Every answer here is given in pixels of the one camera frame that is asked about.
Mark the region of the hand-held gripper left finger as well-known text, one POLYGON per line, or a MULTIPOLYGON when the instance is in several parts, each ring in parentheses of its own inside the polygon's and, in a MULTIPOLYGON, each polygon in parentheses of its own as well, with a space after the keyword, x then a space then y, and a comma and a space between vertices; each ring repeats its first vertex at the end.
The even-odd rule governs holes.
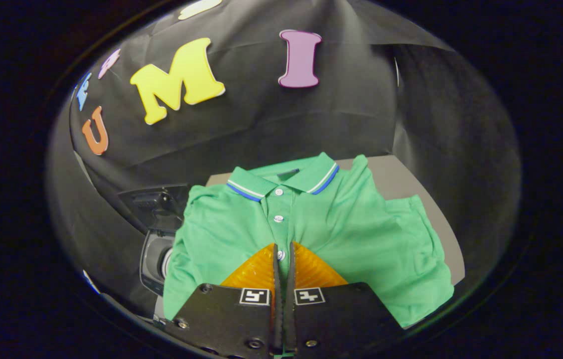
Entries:
POLYGON ((277 245, 269 244, 220 285, 200 284, 164 330, 227 359, 272 359, 282 352, 277 245))

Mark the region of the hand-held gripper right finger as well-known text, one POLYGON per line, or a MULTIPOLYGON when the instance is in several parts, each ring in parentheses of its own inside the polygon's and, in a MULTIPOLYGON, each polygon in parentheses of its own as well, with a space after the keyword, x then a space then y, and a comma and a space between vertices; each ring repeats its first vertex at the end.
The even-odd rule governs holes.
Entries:
POLYGON ((365 282, 346 282, 298 243, 289 249, 284 350, 295 357, 365 357, 404 339, 404 330, 365 282))

